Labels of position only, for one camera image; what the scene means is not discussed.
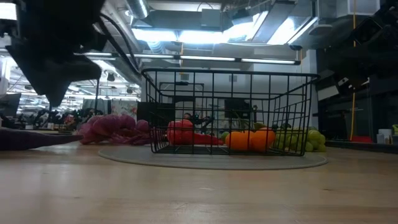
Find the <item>red chili pepper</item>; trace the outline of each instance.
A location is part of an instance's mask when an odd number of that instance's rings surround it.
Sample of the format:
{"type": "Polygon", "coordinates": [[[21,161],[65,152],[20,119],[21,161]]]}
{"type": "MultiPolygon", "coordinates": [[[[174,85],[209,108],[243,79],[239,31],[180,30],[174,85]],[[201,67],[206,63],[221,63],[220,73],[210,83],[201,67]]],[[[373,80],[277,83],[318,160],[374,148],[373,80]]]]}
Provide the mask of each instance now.
{"type": "Polygon", "coordinates": [[[208,134],[193,134],[193,124],[187,119],[183,119],[181,121],[171,121],[167,128],[167,138],[172,145],[223,145],[221,140],[208,134]]]}

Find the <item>ventilation duct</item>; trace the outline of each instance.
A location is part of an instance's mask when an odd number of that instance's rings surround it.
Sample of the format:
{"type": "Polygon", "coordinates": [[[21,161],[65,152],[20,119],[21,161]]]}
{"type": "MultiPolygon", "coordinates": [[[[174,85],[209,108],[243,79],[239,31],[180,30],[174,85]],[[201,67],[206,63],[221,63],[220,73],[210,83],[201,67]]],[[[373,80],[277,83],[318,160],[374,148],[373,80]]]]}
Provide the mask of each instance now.
{"type": "Polygon", "coordinates": [[[166,54],[166,49],[164,48],[164,45],[162,42],[159,41],[148,41],[147,42],[148,47],[154,54],[166,54]]]}
{"type": "Polygon", "coordinates": [[[318,1],[319,18],[372,16],[380,9],[380,0],[322,0],[318,1]]]}
{"type": "Polygon", "coordinates": [[[135,19],[143,19],[149,15],[149,5],[146,0],[126,0],[130,15],[135,19]]]}
{"type": "Polygon", "coordinates": [[[296,2],[293,1],[276,1],[255,34],[253,41],[267,43],[285,22],[295,6],[296,2]]]}
{"type": "Polygon", "coordinates": [[[155,10],[131,27],[218,32],[232,27],[232,22],[225,12],[219,10],[204,9],[202,12],[155,10]]]}
{"type": "MultiPolygon", "coordinates": [[[[148,41],[147,44],[153,54],[163,54],[163,55],[177,54],[176,52],[167,50],[164,47],[164,44],[160,41],[148,41]]],[[[170,62],[170,63],[180,63],[180,60],[173,60],[173,59],[166,59],[165,61],[170,62]]]]}

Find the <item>ceiling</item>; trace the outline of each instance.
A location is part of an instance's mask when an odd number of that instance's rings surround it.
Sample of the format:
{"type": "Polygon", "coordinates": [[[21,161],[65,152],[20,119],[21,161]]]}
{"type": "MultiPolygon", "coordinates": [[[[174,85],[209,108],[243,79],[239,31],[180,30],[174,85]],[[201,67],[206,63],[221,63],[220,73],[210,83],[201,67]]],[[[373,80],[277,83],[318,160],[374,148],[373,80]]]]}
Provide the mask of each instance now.
{"type": "MultiPolygon", "coordinates": [[[[127,33],[127,37],[129,39],[129,43],[132,46],[133,52],[136,53],[147,53],[147,54],[158,54],[154,52],[153,47],[150,46],[149,42],[145,40],[138,40],[137,36],[134,35],[132,28],[136,28],[143,24],[143,21],[148,22],[152,19],[153,24],[163,24],[163,26],[169,26],[169,28],[162,28],[162,30],[172,30],[176,37],[180,37],[183,30],[178,29],[180,24],[176,24],[173,21],[182,20],[178,15],[188,15],[188,17],[184,17],[189,20],[189,15],[193,15],[192,17],[201,18],[202,9],[213,9],[219,10],[219,13],[222,15],[221,18],[226,19],[226,21],[222,21],[222,24],[218,29],[225,30],[227,28],[232,27],[231,18],[235,15],[238,9],[245,8],[250,6],[248,9],[250,12],[250,16],[254,16],[255,14],[261,14],[267,11],[269,14],[265,17],[264,21],[269,22],[270,25],[268,27],[265,26],[265,22],[260,23],[259,30],[263,30],[262,32],[274,32],[278,33],[280,27],[290,19],[291,29],[294,32],[298,32],[302,26],[307,24],[306,22],[310,21],[311,18],[316,16],[317,20],[315,23],[309,26],[308,30],[297,38],[292,44],[301,45],[303,47],[303,57],[305,58],[305,50],[306,49],[321,49],[324,47],[328,47],[333,45],[334,43],[339,42],[344,39],[352,29],[352,16],[350,12],[341,12],[341,6],[339,5],[340,0],[319,0],[316,1],[316,4],[312,0],[291,0],[291,1],[282,1],[282,2],[295,2],[294,6],[289,10],[285,7],[281,7],[279,10],[285,13],[284,16],[278,17],[281,13],[273,13],[272,10],[276,10],[274,2],[278,0],[266,1],[263,4],[264,0],[207,0],[207,2],[200,2],[198,0],[148,0],[148,4],[150,6],[149,16],[143,20],[132,20],[128,11],[126,0],[108,0],[103,8],[103,12],[108,14],[113,20],[115,20],[119,26],[122,28],[124,32],[127,33]],[[152,15],[163,15],[163,17],[154,17],[152,15]],[[329,25],[331,28],[328,29],[328,32],[321,32],[316,35],[310,35],[309,32],[312,28],[319,25],[329,25]]],[[[376,10],[372,9],[373,5],[370,4],[372,2],[376,2],[377,0],[367,0],[364,3],[364,6],[369,6],[369,15],[373,14],[376,10]]],[[[105,21],[106,27],[109,29],[113,37],[116,39],[118,44],[122,47],[125,53],[128,53],[127,45],[120,33],[108,22],[105,21]]],[[[274,58],[274,59],[284,59],[284,60],[298,60],[297,52],[293,51],[287,44],[276,44],[269,45],[267,41],[262,41],[262,35],[257,32],[257,34],[248,40],[233,40],[228,43],[214,43],[214,44],[189,44],[176,41],[158,41],[161,43],[163,48],[163,54],[181,54],[183,52],[184,55],[196,55],[196,56],[213,56],[213,57],[240,57],[240,58],[274,58]]],[[[281,32],[278,38],[285,38],[284,35],[287,35],[286,32],[281,32]]],[[[5,45],[9,44],[10,41],[7,37],[0,39],[0,48],[4,48],[5,45]]],[[[107,44],[104,52],[115,52],[113,47],[110,44],[107,44]]],[[[234,70],[248,70],[251,67],[250,63],[236,63],[236,62],[209,62],[202,60],[184,60],[184,61],[171,61],[171,60],[159,60],[159,59],[143,59],[141,61],[142,68],[144,67],[189,67],[189,68],[223,68],[223,69],[234,69],[234,70]]],[[[120,59],[116,58],[116,60],[100,60],[97,61],[100,67],[103,69],[103,74],[101,76],[100,85],[101,86],[114,86],[115,88],[107,89],[100,88],[99,94],[102,96],[124,96],[126,95],[126,91],[128,86],[136,86],[141,85],[141,77],[140,75],[133,74],[131,70],[126,66],[126,64],[120,59]],[[108,71],[112,71],[115,74],[114,82],[107,82],[107,74],[108,71]]],[[[30,90],[26,90],[25,86],[29,84],[29,82],[24,78],[21,71],[17,69],[16,66],[12,68],[11,72],[11,85],[13,87],[13,91],[25,91],[30,92],[30,90]]],[[[88,80],[84,82],[72,83],[72,87],[76,87],[79,90],[74,91],[70,90],[68,94],[85,94],[92,95],[95,93],[95,89],[93,87],[81,87],[85,86],[94,86],[94,80],[88,80]]],[[[134,93],[129,96],[140,97],[141,89],[134,88],[134,93]]],[[[24,96],[23,99],[31,100],[31,98],[38,98],[38,96],[27,95],[24,96]]],[[[45,105],[46,99],[41,98],[39,104],[45,105]]],[[[79,107],[82,103],[82,99],[65,99],[63,103],[64,106],[77,106],[79,107]]]]}

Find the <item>black wire basket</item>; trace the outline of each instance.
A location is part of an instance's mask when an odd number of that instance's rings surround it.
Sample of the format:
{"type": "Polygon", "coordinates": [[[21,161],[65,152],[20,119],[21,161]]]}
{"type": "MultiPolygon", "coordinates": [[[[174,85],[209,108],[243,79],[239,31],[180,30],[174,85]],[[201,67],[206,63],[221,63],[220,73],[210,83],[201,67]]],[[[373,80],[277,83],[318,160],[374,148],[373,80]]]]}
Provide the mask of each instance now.
{"type": "Polygon", "coordinates": [[[142,76],[153,153],[305,153],[318,75],[148,68],[142,76]]]}

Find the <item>table surface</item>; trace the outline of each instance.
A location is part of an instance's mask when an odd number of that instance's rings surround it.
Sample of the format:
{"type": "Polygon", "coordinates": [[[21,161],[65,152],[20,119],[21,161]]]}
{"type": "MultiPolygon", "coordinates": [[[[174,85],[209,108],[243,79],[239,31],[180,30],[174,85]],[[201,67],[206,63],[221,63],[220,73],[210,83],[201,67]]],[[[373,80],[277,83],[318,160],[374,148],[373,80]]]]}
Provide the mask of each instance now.
{"type": "Polygon", "coordinates": [[[398,155],[297,170],[124,164],[78,143],[0,152],[0,223],[398,223],[398,155]]]}

